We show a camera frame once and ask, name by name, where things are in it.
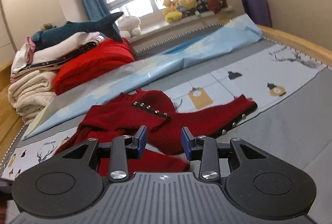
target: bed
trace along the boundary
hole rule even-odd
[[[136,59],[149,58],[153,54],[176,47],[179,43],[189,41],[220,28],[221,24],[207,26],[200,30],[185,33],[167,41],[160,42],[150,48],[136,52]],[[275,29],[260,26],[264,39],[242,47],[234,52],[215,59],[193,65],[166,77],[155,80],[142,87],[143,90],[167,91],[184,82],[191,81],[224,66],[259,53],[276,43],[282,43],[295,51],[300,51],[318,60],[319,63],[332,66],[332,52],[299,37]],[[231,138],[242,138],[253,145],[283,159],[284,161],[304,170],[315,181],[317,197],[309,212],[309,216],[317,223],[332,222],[332,171],[328,169],[332,157],[332,135],[330,131],[332,99],[330,87],[332,71],[325,67],[315,77],[309,80],[299,90],[269,107],[265,111],[249,118],[244,123],[217,138],[218,142],[228,143]],[[3,85],[1,101],[6,105],[6,87]],[[4,156],[1,172],[9,163],[13,152],[27,144],[36,143],[52,135],[73,129],[83,120],[84,114],[60,123],[41,134],[26,140],[21,140],[26,127],[20,119],[14,116],[14,111],[5,109],[0,116],[2,129],[0,153]],[[194,172],[198,172],[199,163],[191,163]],[[220,160],[222,175],[229,174],[227,161]]]

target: white plush toy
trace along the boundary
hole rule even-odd
[[[118,21],[120,36],[129,39],[141,34],[141,20],[135,16],[124,16]]]

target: white cloth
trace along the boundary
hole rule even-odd
[[[29,44],[25,43],[21,49],[16,52],[11,68],[11,73],[17,73],[21,68],[27,66],[29,49]]]
[[[23,121],[31,122],[55,98],[54,92],[26,93],[16,103],[16,112],[22,116]]]
[[[26,94],[50,91],[53,88],[52,80],[56,73],[56,71],[35,70],[14,82],[8,88],[9,103],[13,108],[16,108],[20,97],[24,98]]]
[[[73,34],[71,37],[66,40],[56,44],[52,47],[36,51],[34,53],[34,59],[32,64],[44,63],[48,61],[55,60],[68,54],[69,52],[76,50],[77,48],[87,44],[91,40],[95,39],[100,35],[99,32],[94,33],[85,33],[79,32]]]

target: windowsill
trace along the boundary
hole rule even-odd
[[[222,9],[220,13],[230,12],[232,10],[233,10],[233,7],[229,6],[227,8]],[[192,15],[192,16],[181,19],[181,20],[176,21],[176,22],[171,23],[171,24],[165,22],[165,20],[162,19],[160,21],[155,22],[154,24],[145,25],[144,27],[141,27],[141,34],[138,35],[138,36],[134,36],[134,37],[130,38],[129,43],[133,43],[133,42],[138,41],[138,40],[140,40],[144,37],[151,36],[153,34],[165,31],[167,29],[176,27],[178,25],[181,25],[181,24],[184,24],[184,23],[187,23],[187,22],[191,22],[191,21],[195,21],[195,20],[199,20],[201,18],[208,17],[208,16],[213,16],[213,15],[215,15],[215,13],[213,13],[213,11],[207,11],[207,12],[201,13],[200,16]]]

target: wooden bed frame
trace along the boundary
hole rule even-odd
[[[265,26],[259,27],[266,38],[283,43],[332,67],[332,51],[276,29]],[[7,90],[10,84],[10,67],[11,62],[0,68],[0,162],[24,125],[22,119],[8,102]]]

